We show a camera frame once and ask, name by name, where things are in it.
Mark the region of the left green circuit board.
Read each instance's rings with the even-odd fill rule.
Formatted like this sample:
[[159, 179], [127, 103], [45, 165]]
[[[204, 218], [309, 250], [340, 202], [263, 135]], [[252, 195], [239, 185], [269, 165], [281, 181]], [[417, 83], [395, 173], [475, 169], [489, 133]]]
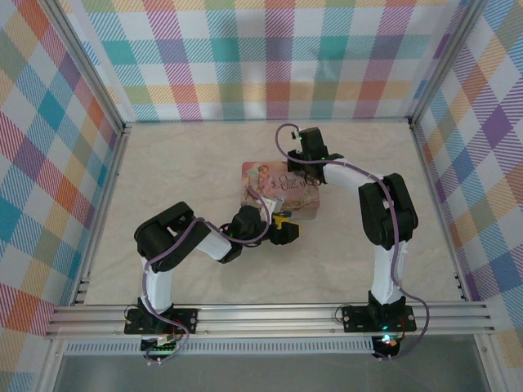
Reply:
[[166, 336], [143, 336], [140, 343], [140, 351], [153, 354], [171, 354], [180, 342], [180, 338], [173, 334]]

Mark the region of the grey metal panel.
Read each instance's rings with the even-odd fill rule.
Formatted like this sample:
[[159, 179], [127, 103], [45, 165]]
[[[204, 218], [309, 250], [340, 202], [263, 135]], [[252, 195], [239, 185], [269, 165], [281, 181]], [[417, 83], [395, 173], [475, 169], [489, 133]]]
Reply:
[[491, 392], [472, 356], [380, 363], [367, 355], [68, 356], [52, 392]]

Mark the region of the aluminium side rail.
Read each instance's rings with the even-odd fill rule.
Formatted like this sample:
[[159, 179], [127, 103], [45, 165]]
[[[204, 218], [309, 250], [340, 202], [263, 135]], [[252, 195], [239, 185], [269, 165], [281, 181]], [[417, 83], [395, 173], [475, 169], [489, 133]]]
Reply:
[[436, 211], [436, 216], [437, 216], [437, 220], [439, 222], [440, 230], [442, 231], [442, 234], [444, 236], [445, 244], [446, 244], [448, 253], [450, 255], [450, 260], [452, 261], [452, 265], [453, 265], [453, 269], [454, 269], [454, 280], [456, 282], [456, 287], [457, 287], [459, 295], [461, 297], [461, 301], [469, 302], [471, 300], [470, 293], [467, 289], [467, 285], [463, 281], [463, 272], [462, 272], [461, 266], [458, 263], [457, 254], [454, 249], [454, 244], [453, 244], [449, 229], [446, 225], [445, 214], [444, 214], [444, 211], [442, 209], [442, 206], [441, 206], [441, 203], [439, 200], [439, 194], [437, 193], [436, 186], [432, 181], [432, 176], [431, 176], [431, 171], [430, 171], [430, 167], [428, 164], [428, 160], [426, 159], [426, 157], [422, 151], [422, 145], [418, 138], [416, 124], [410, 118], [407, 118], [407, 120], [408, 120], [408, 124], [409, 124], [409, 132], [412, 137], [413, 144], [416, 149], [422, 170], [424, 172], [424, 176], [425, 176], [425, 180], [427, 183], [427, 187], [429, 189], [429, 193], [431, 195], [431, 202]]
[[90, 282], [92, 266], [96, 259], [98, 247], [100, 246], [105, 222], [109, 213], [111, 200], [114, 195], [114, 189], [118, 180], [119, 171], [122, 166], [131, 130], [132, 124], [125, 124], [118, 135], [114, 156], [110, 162], [110, 170], [102, 189], [101, 202], [95, 214], [95, 220], [93, 221], [92, 230], [89, 234], [87, 247], [78, 267], [68, 306], [82, 305], [85, 301], [84, 297]]

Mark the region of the aluminium mounting rail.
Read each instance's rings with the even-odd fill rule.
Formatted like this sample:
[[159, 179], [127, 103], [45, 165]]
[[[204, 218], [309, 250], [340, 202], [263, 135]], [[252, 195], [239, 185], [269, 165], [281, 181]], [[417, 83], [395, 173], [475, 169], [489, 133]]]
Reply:
[[[46, 336], [50, 339], [139, 338], [123, 333], [125, 305], [61, 307], [52, 315]], [[210, 337], [317, 337], [344, 336], [342, 307], [338, 304], [189, 305], [197, 309], [192, 338]], [[494, 320], [482, 302], [432, 302], [412, 305], [417, 335], [473, 335], [494, 332]]]

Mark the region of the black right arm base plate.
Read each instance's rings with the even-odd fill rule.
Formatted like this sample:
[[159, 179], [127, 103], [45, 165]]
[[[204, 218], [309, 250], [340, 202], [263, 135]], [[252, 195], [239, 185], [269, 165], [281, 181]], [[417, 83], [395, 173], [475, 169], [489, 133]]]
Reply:
[[415, 332], [417, 324], [413, 308], [405, 305], [390, 306], [343, 306], [344, 332]]

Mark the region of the pink illustrated tin box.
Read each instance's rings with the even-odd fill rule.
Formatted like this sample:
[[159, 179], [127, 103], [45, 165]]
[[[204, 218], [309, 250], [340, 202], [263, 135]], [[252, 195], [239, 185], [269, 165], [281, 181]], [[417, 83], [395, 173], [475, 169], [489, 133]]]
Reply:
[[320, 208], [318, 186], [307, 185], [298, 174], [289, 172], [286, 162], [244, 162], [242, 164], [242, 194], [240, 203], [262, 209], [262, 205], [248, 192], [261, 197], [284, 201], [281, 211], [291, 211], [296, 220], [313, 220]]

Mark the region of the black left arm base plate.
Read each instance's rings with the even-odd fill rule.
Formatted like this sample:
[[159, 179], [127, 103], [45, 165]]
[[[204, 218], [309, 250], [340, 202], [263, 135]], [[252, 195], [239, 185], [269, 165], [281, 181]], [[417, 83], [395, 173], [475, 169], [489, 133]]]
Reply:
[[195, 333], [198, 323], [198, 310], [194, 308], [173, 308], [164, 311], [161, 316], [169, 319], [170, 323], [160, 320], [153, 316], [143, 307], [132, 306], [124, 311], [125, 325], [123, 333], [125, 335], [170, 335], [183, 334], [181, 327], [174, 326], [179, 323]]

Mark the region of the aluminium frame post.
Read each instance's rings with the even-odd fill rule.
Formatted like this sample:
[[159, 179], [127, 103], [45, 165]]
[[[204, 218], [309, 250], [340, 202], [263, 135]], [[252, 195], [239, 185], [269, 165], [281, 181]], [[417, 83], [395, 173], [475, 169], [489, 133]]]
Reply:
[[436, 46], [431, 49], [427, 70], [423, 72], [406, 111], [409, 128], [414, 131], [434, 100], [446, 75], [470, 36], [489, 0], [456, 0], [456, 7], [442, 16], [436, 26]]
[[123, 134], [126, 129], [126, 123], [110, 97], [108, 90], [105, 88], [68, 16], [63, 11], [59, 0], [38, 1], [56, 28], [69, 55], [77, 65], [80, 74], [85, 77], [88, 86], [93, 91], [93, 95], [99, 100], [101, 108], [108, 115], [112, 124], [118, 129], [118, 132]]

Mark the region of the right circuit board with LED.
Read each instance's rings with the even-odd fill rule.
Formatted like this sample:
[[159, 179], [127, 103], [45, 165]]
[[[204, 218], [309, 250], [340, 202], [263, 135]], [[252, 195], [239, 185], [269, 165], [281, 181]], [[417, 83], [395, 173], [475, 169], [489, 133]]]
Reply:
[[400, 343], [403, 336], [385, 333], [381, 336], [373, 336], [373, 356], [378, 359], [395, 357], [400, 352]]

